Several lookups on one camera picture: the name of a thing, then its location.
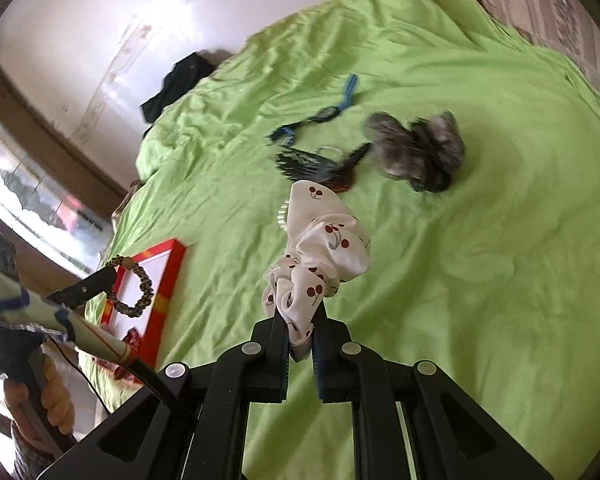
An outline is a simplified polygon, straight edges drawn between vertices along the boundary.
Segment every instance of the window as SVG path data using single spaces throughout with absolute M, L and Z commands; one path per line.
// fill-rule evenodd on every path
M 0 219 L 80 278 L 98 268 L 113 236 L 110 222 L 52 179 L 1 124 Z

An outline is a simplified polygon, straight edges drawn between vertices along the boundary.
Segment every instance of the black cable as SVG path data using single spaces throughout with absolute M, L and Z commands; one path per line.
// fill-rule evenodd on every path
M 69 359 L 64 352 L 62 351 L 62 349 L 60 348 L 60 345 L 52 338 L 49 338 L 49 341 L 51 341 L 54 345 L 56 345 L 56 348 L 58 348 L 58 351 L 62 354 L 62 357 L 65 358 L 65 360 L 72 366 L 72 368 L 78 372 L 85 381 L 87 381 L 87 384 L 90 386 L 90 388 L 93 390 L 93 393 L 96 395 L 96 397 L 98 397 L 98 400 L 100 401 L 100 403 L 102 404 L 102 409 L 104 410 L 104 412 L 107 414 L 107 416 L 111 415 L 111 412 L 107 409 L 106 404 L 104 403 L 104 400 L 102 400 L 102 397 L 100 396 L 100 394 L 96 391 L 96 388 L 93 386 L 93 384 L 91 384 L 91 381 L 88 379 L 88 377 L 85 375 L 85 373 L 80 370 L 80 368 L 78 368 L 73 361 L 71 361 L 71 359 Z

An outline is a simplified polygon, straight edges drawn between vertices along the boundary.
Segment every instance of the round metal screw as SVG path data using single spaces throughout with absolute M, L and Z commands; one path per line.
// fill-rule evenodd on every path
M 247 355 L 256 355 L 258 352 L 262 350 L 262 346 L 260 343 L 256 343 L 254 341 L 249 341 L 242 345 L 242 353 Z
M 171 363 L 169 366 L 167 366 L 167 369 L 164 371 L 164 373 L 167 374 L 167 377 L 175 379 L 177 377 L 182 377 L 186 371 L 187 370 L 182 363 Z
M 344 345 L 342 345 L 342 351 L 347 355 L 357 355 L 362 352 L 362 347 L 358 343 L 349 341 L 348 343 L 344 343 Z
M 418 371 L 423 375 L 433 375 L 438 371 L 438 367 L 431 361 L 421 361 L 418 363 Z

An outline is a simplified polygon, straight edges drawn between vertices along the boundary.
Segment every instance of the person's sleeve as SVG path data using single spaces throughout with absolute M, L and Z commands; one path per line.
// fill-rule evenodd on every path
M 14 480 L 36 480 L 54 462 L 53 455 L 37 450 L 24 440 L 14 423 L 11 423 L 11 438 L 16 449 L 11 475 Z

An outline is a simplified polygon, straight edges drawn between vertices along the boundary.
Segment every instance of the green bed sheet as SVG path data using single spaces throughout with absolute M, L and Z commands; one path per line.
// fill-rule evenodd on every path
M 349 73 L 354 106 L 300 130 L 298 148 L 352 149 L 377 110 L 406 123 L 448 109 L 466 160 L 441 194 L 362 163 L 341 197 L 372 235 L 372 265 L 328 313 L 386 359 L 437 362 L 557 480 L 576 479 L 600 448 L 600 94 L 475 0 L 327 1 L 165 110 L 110 249 L 188 246 L 157 367 L 212 361 L 262 319 L 290 189 L 264 137 L 339 102 Z M 130 395 L 82 364 L 111 406 Z M 321 405 L 310 361 L 290 366 L 284 404 L 251 409 L 250 479 L 352 479 L 352 455 L 348 406 Z

